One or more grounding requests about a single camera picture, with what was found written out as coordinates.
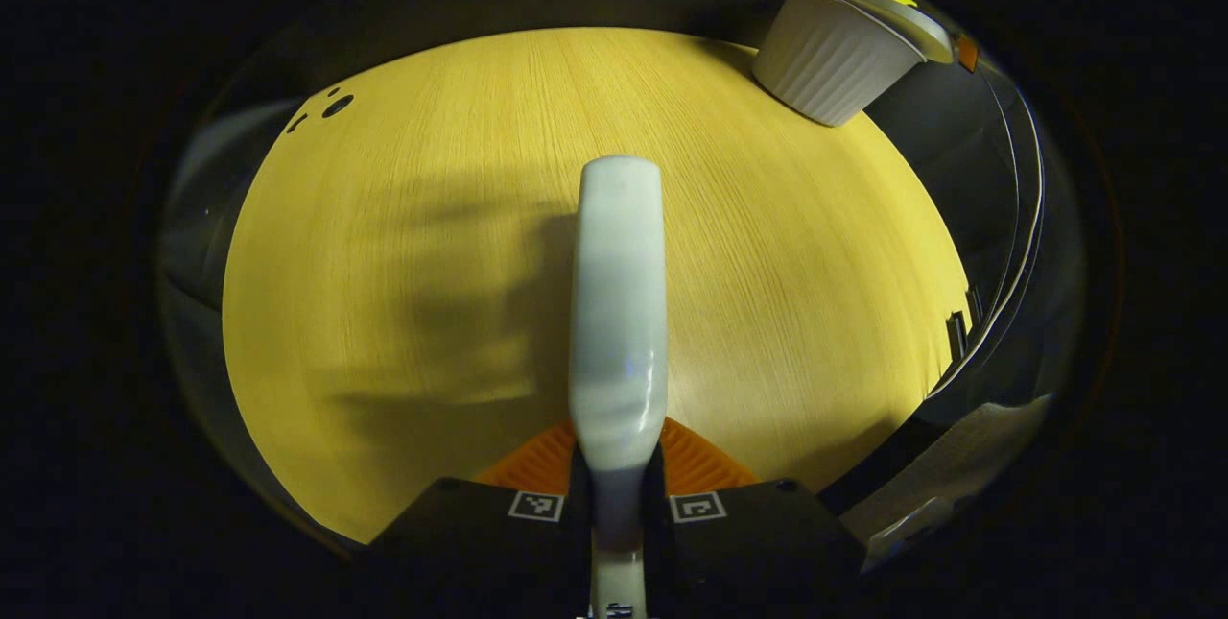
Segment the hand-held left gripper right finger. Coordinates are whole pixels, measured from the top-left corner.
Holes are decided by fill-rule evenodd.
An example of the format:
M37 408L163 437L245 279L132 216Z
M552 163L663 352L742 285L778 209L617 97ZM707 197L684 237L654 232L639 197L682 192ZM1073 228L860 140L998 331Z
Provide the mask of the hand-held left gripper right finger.
M755 477L667 419L642 488L650 618L826 618L865 545L791 478Z

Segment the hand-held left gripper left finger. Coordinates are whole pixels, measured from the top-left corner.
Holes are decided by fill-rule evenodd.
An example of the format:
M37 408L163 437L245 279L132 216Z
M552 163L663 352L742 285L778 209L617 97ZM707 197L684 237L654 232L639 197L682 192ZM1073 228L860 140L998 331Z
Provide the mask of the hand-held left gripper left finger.
M585 618L589 475L570 422L438 478L368 545L373 618Z

